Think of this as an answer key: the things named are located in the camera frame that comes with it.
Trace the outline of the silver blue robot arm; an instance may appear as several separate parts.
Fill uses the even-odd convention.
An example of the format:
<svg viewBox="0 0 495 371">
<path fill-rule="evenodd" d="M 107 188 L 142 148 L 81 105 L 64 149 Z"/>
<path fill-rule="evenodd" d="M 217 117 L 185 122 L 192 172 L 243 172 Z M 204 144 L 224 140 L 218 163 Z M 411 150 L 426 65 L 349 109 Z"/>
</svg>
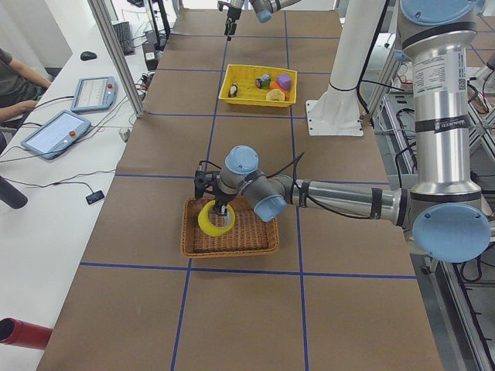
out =
<svg viewBox="0 0 495 371">
<path fill-rule="evenodd" d="M 293 176 L 266 177 L 258 155 L 237 146 L 213 183 L 214 210 L 243 196 L 264 221 L 287 205 L 318 206 L 358 219 L 389 220 L 411 232 L 418 254 L 462 263 L 481 255 L 492 233 L 482 192 L 469 175 L 466 47 L 476 35 L 480 1 L 401 1 L 398 38 L 412 62 L 418 181 L 385 191 Z"/>
<path fill-rule="evenodd" d="M 299 0 L 251 0 L 252 9 L 258 18 L 260 23 L 266 23 L 271 18 L 272 15 L 284 8 L 298 3 Z M 242 8 L 244 6 L 244 0 L 233 0 L 233 1 L 218 1 L 217 7 L 220 12 L 223 11 L 224 7 L 227 7 L 227 19 L 225 22 L 224 35 L 227 37 L 228 41 L 231 41 L 231 37 L 235 35 L 237 28 L 237 21 L 241 17 Z"/>
</svg>

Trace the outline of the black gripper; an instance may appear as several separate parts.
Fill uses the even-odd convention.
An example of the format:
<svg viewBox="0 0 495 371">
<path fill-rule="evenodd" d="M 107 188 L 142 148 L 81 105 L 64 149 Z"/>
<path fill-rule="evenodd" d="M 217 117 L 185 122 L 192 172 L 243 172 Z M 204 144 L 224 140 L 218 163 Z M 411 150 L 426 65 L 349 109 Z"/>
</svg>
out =
<svg viewBox="0 0 495 371">
<path fill-rule="evenodd" d="M 214 198 L 215 198 L 215 208 L 218 209 L 218 215 L 227 216 L 228 215 L 227 205 L 232 200 L 232 195 L 218 189 L 217 191 L 214 192 Z"/>
<path fill-rule="evenodd" d="M 225 22 L 224 35 L 226 37 L 232 37 L 235 35 L 237 29 L 237 21 L 241 17 L 242 10 L 236 7 L 230 7 L 227 11 L 227 20 Z"/>
</svg>

